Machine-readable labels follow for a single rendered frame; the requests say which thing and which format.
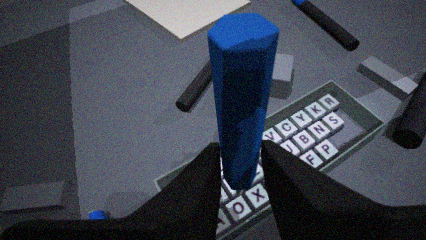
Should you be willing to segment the grey keyboard with white letter keys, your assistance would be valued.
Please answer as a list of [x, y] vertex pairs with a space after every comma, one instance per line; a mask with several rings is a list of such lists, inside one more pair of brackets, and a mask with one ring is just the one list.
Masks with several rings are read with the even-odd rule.
[[[327, 174], [371, 142], [386, 124], [331, 79], [266, 116], [262, 140], [274, 141]], [[155, 178], [158, 191], [194, 158]], [[251, 188], [238, 195], [223, 177], [221, 159], [221, 197], [215, 240], [232, 240], [273, 212], [263, 175], [260, 151], [257, 175]]]

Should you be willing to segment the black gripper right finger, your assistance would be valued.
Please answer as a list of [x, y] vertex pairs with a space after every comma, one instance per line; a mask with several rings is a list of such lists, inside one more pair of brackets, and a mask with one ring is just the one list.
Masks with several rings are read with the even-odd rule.
[[281, 240], [426, 240], [426, 205], [377, 203], [272, 140], [261, 161]]

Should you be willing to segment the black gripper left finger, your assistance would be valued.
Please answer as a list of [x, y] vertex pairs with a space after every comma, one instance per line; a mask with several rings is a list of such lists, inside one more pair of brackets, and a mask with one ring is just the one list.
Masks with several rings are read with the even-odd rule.
[[220, 197], [220, 144], [211, 142], [126, 217], [21, 221], [0, 240], [215, 240]]

